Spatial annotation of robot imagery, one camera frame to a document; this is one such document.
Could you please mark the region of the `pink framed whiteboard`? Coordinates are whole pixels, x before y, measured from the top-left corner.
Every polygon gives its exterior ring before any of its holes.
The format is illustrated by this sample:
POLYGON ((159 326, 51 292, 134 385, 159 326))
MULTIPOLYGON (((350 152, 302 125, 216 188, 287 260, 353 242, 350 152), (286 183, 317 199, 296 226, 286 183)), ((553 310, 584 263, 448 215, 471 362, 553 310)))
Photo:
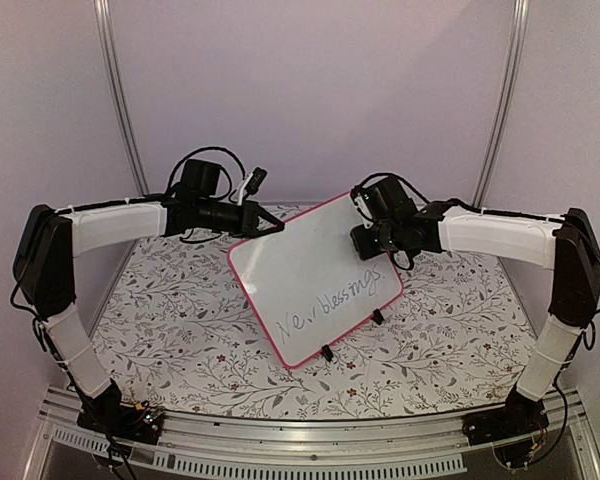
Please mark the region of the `pink framed whiteboard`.
POLYGON ((403 293, 387 255, 359 258, 350 232, 361 222, 343 193, 286 221, 279 233, 230 248, 229 265, 285 367, 318 356, 403 293))

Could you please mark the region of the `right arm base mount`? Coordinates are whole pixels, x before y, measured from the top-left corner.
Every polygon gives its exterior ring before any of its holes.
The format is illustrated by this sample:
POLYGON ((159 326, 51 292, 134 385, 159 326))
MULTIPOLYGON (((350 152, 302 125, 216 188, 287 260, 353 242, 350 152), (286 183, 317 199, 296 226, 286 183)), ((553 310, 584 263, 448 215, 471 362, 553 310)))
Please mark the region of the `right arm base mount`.
POLYGON ((470 445, 529 434, 549 425, 542 400, 532 401, 512 390, 503 406, 462 417, 462 433, 470 445))

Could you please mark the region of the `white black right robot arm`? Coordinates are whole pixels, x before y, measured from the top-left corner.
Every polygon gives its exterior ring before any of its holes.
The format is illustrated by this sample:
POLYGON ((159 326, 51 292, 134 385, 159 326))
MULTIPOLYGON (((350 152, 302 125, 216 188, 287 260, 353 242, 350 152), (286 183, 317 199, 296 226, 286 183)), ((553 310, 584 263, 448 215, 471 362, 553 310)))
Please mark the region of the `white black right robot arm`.
POLYGON ((517 436, 532 424, 539 402, 567 367, 600 314, 600 248, 587 214, 558 216, 472 207, 451 198, 427 201, 404 178, 370 175, 350 191, 363 219, 350 236, 358 256, 469 252, 533 264, 553 273, 548 317, 527 365, 497 415, 497 427, 517 436))

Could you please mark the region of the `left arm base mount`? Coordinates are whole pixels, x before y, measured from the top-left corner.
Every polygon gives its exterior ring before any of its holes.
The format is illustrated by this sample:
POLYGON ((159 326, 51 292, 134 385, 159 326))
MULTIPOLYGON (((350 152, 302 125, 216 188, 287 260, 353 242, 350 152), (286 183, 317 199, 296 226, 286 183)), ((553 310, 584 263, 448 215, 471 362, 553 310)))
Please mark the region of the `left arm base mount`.
POLYGON ((162 432, 165 410, 147 401, 136 405, 109 403, 84 404, 77 419, 83 429, 108 433, 112 437, 156 445, 162 432))

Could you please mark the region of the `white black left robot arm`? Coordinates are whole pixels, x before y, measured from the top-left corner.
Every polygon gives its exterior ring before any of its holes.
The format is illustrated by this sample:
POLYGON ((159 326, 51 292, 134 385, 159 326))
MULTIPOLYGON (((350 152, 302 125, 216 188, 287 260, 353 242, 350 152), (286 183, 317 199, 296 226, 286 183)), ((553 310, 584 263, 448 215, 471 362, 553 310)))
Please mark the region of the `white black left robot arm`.
POLYGON ((26 220, 12 267, 11 302, 32 317, 41 348, 64 370, 77 393, 92 400, 91 419, 108 434, 128 426, 128 412, 111 397, 120 392, 101 362, 78 305, 77 270, 93 252, 143 239, 179 237, 205 230, 240 239, 279 233, 282 220, 255 195, 267 172, 256 167, 218 193, 225 168, 192 157, 172 171, 160 193, 55 208, 34 206, 26 220))

